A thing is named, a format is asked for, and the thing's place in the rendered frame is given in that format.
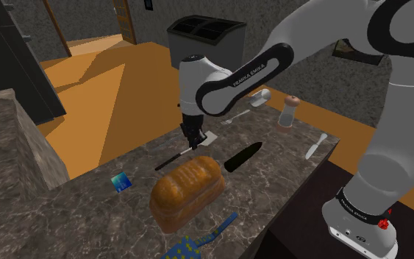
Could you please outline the silver fork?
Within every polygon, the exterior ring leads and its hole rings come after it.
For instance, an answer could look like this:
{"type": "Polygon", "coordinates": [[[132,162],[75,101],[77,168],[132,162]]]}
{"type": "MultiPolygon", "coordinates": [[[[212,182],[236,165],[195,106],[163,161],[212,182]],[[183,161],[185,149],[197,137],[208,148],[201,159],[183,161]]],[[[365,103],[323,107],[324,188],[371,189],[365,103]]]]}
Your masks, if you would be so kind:
{"type": "Polygon", "coordinates": [[[233,116],[233,117],[231,117],[231,118],[229,118],[229,119],[227,119],[225,121],[222,121],[221,124],[222,125],[231,124],[235,118],[238,118],[238,117],[240,117],[240,116],[242,116],[244,114],[247,114],[248,112],[250,112],[250,110],[244,110],[243,112],[237,114],[236,116],[233,116]]]}

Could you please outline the black knife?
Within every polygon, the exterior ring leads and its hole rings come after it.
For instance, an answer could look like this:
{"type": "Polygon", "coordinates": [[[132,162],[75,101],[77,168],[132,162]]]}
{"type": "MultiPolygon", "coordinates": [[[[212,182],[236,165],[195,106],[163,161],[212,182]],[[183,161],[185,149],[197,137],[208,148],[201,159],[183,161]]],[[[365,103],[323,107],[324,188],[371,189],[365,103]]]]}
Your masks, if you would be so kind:
{"type": "Polygon", "coordinates": [[[248,159],[250,159],[257,151],[259,151],[262,144],[262,142],[256,142],[241,150],[224,163],[224,168],[228,172],[233,172],[242,164],[244,164],[248,159]]]}

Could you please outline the brown bread loaf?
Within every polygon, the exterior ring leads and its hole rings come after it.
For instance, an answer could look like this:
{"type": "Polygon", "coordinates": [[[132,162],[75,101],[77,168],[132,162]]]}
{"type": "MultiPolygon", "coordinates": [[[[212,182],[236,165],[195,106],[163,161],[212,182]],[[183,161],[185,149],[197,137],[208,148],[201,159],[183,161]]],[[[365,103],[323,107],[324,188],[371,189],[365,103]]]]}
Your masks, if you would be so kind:
{"type": "Polygon", "coordinates": [[[151,214],[163,233],[175,233],[224,189],[219,164],[208,156],[195,157],[156,182],[149,201],[151,214]]]}

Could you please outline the white cup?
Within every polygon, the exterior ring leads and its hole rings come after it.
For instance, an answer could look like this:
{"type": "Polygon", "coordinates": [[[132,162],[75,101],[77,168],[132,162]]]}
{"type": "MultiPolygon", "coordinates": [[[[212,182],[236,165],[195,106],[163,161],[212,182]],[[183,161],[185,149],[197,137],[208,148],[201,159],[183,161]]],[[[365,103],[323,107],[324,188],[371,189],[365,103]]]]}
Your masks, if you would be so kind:
{"type": "Polygon", "coordinates": [[[266,103],[268,100],[271,99],[271,92],[267,88],[263,88],[262,90],[254,93],[250,99],[249,104],[252,107],[259,107],[260,105],[266,103]]]}

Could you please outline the blue card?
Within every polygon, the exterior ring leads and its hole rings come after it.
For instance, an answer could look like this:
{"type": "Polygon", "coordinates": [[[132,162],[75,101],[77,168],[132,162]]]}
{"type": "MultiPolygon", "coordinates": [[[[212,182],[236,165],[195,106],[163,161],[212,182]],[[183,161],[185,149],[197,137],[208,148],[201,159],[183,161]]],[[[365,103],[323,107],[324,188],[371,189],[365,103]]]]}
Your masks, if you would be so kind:
{"type": "Polygon", "coordinates": [[[127,189],[132,185],[129,178],[126,176],[124,172],[121,172],[120,174],[117,174],[116,176],[112,177],[111,182],[113,183],[118,193],[122,192],[123,190],[127,189]]]}

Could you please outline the pepper mill with brown cap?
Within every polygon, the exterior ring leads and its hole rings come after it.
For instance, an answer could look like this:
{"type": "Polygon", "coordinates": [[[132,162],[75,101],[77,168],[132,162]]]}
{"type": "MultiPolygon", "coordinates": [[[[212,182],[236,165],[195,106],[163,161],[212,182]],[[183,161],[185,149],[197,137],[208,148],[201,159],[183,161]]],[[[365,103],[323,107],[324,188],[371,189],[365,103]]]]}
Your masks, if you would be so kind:
{"type": "Polygon", "coordinates": [[[285,106],[280,113],[276,127],[280,132],[289,133],[291,131],[294,114],[300,102],[300,99],[295,96],[285,97],[285,106]]]}

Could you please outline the blue spatula with yellow stars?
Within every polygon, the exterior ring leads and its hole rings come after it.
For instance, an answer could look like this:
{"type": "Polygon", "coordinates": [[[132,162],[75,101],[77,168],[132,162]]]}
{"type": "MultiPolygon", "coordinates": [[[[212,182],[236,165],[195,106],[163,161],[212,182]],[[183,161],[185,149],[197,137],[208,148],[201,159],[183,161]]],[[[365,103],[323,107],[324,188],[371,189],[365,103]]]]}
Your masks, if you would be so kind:
{"type": "Polygon", "coordinates": [[[201,259],[201,246],[214,241],[236,218],[238,214],[232,213],[212,233],[193,240],[189,235],[183,236],[160,259],[201,259]]]}

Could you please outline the silver butter knife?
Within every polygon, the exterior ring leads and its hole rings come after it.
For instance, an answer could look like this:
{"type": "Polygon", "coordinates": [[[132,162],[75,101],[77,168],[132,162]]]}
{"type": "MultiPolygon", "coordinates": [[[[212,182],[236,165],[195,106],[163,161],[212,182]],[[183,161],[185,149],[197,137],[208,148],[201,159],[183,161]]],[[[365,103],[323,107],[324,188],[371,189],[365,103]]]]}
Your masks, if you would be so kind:
{"type": "Polygon", "coordinates": [[[326,133],[322,133],[320,138],[318,139],[318,141],[316,143],[314,143],[307,151],[306,155],[305,155],[305,159],[308,160],[313,153],[315,152],[315,150],[319,147],[319,145],[321,144],[322,141],[324,141],[327,138],[327,134],[326,133]]]}

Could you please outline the wooden door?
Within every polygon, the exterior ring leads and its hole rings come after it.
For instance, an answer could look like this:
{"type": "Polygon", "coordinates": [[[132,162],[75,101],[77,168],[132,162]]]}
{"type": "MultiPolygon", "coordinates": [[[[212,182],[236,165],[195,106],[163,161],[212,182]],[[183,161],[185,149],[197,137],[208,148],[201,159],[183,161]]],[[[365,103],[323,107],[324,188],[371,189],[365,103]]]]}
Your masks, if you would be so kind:
{"type": "Polygon", "coordinates": [[[129,4],[127,0],[113,0],[113,5],[115,9],[115,14],[118,19],[119,29],[122,35],[122,38],[136,45],[137,41],[135,38],[135,32],[132,25],[132,19],[129,11],[129,4]]]}

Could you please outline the dark robot stand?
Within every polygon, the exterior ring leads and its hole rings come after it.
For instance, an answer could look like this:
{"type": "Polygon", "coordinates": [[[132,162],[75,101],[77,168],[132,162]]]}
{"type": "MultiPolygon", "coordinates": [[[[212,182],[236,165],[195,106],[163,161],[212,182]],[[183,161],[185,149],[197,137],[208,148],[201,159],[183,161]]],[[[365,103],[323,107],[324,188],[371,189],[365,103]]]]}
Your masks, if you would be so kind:
{"type": "MultiPolygon", "coordinates": [[[[239,259],[367,259],[329,234],[321,207],[352,174],[329,162],[319,165],[239,259]]],[[[414,259],[414,210],[397,202],[396,259],[414,259]]]]}

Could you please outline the dark refrigerator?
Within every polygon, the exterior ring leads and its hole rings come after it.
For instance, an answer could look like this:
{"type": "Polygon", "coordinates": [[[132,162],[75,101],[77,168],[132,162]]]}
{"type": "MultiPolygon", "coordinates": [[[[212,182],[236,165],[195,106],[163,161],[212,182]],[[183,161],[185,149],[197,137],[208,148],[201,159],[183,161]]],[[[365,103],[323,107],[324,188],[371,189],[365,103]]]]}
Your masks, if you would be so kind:
{"type": "Polygon", "coordinates": [[[12,89],[36,124],[66,114],[49,78],[0,0],[0,91],[12,89]]]}

